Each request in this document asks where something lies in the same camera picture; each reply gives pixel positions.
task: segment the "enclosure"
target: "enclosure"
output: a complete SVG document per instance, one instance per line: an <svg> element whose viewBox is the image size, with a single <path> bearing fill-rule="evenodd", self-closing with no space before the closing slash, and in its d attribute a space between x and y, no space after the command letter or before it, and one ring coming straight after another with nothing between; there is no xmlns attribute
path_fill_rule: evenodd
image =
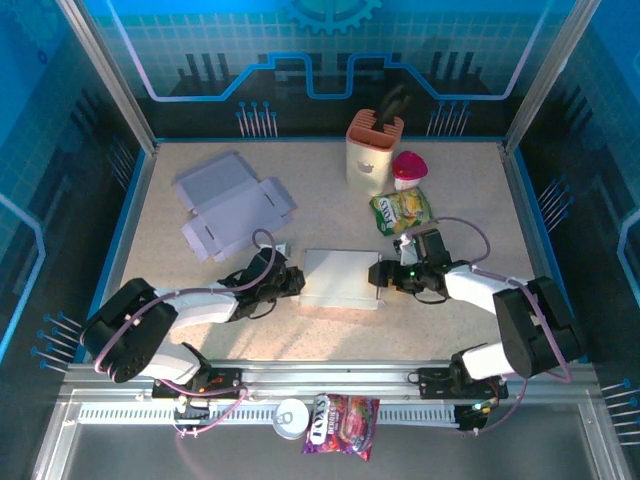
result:
<svg viewBox="0 0 640 480"><path fill-rule="evenodd" d="M0 8L2 478L634 478L636 2L35 0ZM345 136L358 111L375 109L397 85L410 100L395 152L425 159L420 188L433 214L486 233L483 267L558 285L586 340L586 355L571 363L573 383L535 376L518 411L486 436L433 428L421 411L474 402L425 400L408 375L447 368L456 352L503 332L495 312L424 305L393 288L376 292L376 309L282 298L264 318L174 329L172 343L242 369L249 390L229 425L201 438L176 435L173 407L151 398L152 379L115 384L94 372L80 331L128 280L202 287L255 255L245 248L202 261L185 240L194 215L175 193L177 179L227 152L261 181L277 179L295 203L272 233L291 248L287 265L304 271L307 287L316 278L305 269L310 251L396 258L397 236L378 231L371 195L347 185ZM228 228L243 221L223 219ZM438 229L453 260L482 254L467 226ZM336 282L334 273L326 288ZM507 386L499 412L519 404L522 380ZM309 405L323 392L380 398L370 464L301 456L300 442L272 431L282 399ZM211 408L219 417L228 405Z"/></svg>

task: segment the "green snack bag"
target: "green snack bag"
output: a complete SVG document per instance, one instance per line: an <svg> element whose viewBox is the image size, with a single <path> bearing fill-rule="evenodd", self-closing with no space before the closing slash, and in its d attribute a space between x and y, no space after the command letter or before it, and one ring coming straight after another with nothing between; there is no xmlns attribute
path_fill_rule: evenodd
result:
<svg viewBox="0 0 640 480"><path fill-rule="evenodd" d="M427 198L417 187L373 197L369 205L376 214L378 230L384 236L403 232L433 217Z"/></svg>

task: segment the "speckled table surface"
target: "speckled table surface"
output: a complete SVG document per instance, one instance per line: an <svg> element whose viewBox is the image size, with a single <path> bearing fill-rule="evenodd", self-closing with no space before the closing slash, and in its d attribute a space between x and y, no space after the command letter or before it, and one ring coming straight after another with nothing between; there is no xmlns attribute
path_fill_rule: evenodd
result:
<svg viewBox="0 0 640 480"><path fill-rule="evenodd" d="M180 231L189 214L171 186L174 176L226 150L237 150L260 178L275 176L298 204L294 221L274 232L292 246L290 265L304 266L307 248L377 250L396 258L392 237L376 228L366 195L345 180L345 144L326 142L165 143L127 260L123 283L142 277L156 287L201 286L244 268L248 248L221 263L200 263ZM427 162L420 187L434 215L454 215L478 224L493 253L483 266L530 278L531 263L495 143L408 141ZM464 225L442 222L452 258L483 252L480 237ZM376 311L301 307L283 299L269 316L231 324L175 330L173 342L189 342L205 356L253 360L429 360L499 339L495 317L463 302L419 304L393 289L381 292Z"/></svg>

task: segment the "pink snack bag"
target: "pink snack bag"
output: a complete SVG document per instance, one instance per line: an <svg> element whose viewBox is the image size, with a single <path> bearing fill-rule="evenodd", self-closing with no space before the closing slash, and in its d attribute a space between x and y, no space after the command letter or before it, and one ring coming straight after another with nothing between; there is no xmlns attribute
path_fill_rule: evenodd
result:
<svg viewBox="0 0 640 480"><path fill-rule="evenodd" d="M342 452L368 462L379 406L376 398L318 395L302 453Z"/></svg>

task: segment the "can lid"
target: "can lid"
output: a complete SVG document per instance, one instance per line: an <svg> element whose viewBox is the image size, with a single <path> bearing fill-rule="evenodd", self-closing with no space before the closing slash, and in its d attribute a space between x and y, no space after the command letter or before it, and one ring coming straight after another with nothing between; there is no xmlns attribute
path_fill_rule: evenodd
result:
<svg viewBox="0 0 640 480"><path fill-rule="evenodd" d="M273 428L285 438L301 436L309 426L309 409L297 398L287 398L276 408Z"/></svg>
<svg viewBox="0 0 640 480"><path fill-rule="evenodd" d="M429 170L420 155L410 151L400 153L392 165L393 176L401 180L416 180L424 177Z"/></svg>

